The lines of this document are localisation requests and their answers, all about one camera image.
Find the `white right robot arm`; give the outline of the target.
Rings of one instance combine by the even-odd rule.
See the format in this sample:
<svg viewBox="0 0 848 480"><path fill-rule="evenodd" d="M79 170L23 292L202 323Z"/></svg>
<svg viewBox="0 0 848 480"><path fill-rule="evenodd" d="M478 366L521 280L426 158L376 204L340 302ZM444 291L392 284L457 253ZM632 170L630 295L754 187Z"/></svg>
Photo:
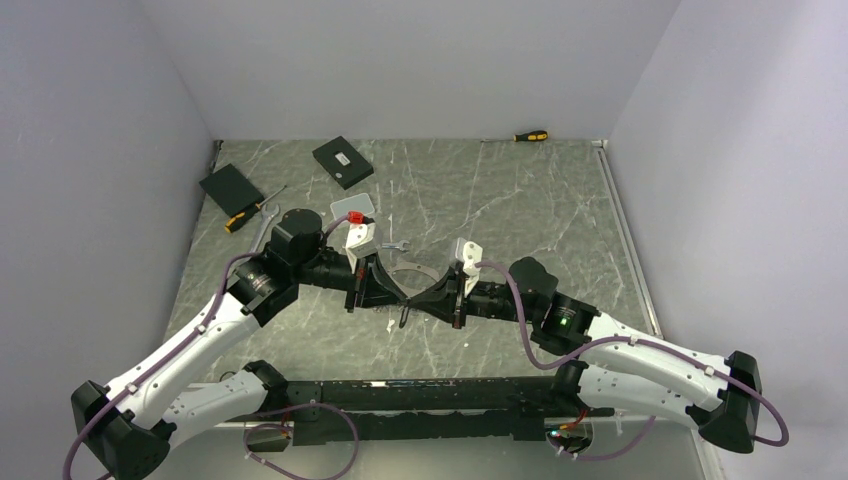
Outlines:
<svg viewBox="0 0 848 480"><path fill-rule="evenodd" d="M756 359L690 350L630 327L558 292L532 257L509 267L457 264L408 305L459 328L468 316L515 321L531 365L553 370L557 411L614 408L675 421L710 444L749 454L763 398Z"/></svg>

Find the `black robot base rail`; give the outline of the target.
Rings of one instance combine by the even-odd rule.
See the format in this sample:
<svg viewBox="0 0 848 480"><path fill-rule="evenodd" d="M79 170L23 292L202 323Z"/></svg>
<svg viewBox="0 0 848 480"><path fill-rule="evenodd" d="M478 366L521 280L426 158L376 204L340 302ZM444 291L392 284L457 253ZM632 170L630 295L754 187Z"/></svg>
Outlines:
<svg viewBox="0 0 848 480"><path fill-rule="evenodd" d="M296 446L330 442L506 437L541 441L562 424L609 417L555 376L386 380L291 380L245 422L292 430Z"/></svg>

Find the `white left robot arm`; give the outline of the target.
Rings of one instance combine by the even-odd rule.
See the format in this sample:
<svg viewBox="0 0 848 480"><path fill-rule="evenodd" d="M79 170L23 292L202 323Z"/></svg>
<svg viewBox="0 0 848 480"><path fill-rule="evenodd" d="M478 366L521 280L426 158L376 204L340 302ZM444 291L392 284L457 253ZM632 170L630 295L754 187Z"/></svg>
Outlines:
<svg viewBox="0 0 848 480"><path fill-rule="evenodd" d="M343 251L328 240L335 223L309 209L286 212L270 240L225 266L208 303L152 354L106 384L88 381L72 394L77 429L62 466L70 478L81 449L89 450L109 479L142 479L186 440L244 415L272 420L304 410L287 379L270 363L246 364L225 380L191 390L191 381L236 344L291 306L302 286L339 290L346 309L406 306L379 255L373 218L343 217Z"/></svg>

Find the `round metal keyring plate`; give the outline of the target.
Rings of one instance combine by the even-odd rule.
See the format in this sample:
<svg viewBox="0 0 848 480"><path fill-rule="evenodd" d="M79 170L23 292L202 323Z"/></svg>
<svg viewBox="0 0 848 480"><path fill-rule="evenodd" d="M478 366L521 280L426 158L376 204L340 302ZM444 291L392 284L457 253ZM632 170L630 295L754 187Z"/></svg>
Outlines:
<svg viewBox="0 0 848 480"><path fill-rule="evenodd" d="M390 267L389 273L394 282L409 297L423 293L442 277L442 274L434 268L408 261L400 261Z"/></svg>

